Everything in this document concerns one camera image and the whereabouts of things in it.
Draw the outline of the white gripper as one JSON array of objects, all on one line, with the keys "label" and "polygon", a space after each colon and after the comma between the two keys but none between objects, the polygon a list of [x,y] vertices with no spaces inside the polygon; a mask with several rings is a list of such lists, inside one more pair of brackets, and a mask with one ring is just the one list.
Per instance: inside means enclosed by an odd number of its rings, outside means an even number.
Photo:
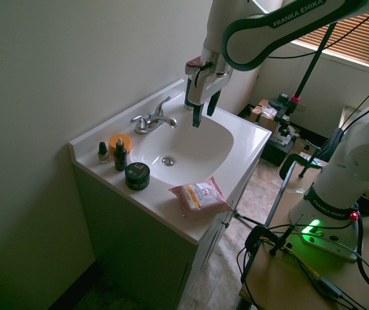
[{"label": "white gripper", "polygon": [[201,123],[204,102],[210,99],[207,112],[212,116],[221,90],[230,81],[230,66],[222,54],[202,52],[201,56],[189,60],[185,65],[188,76],[185,107],[193,111],[192,126],[198,128]]}]

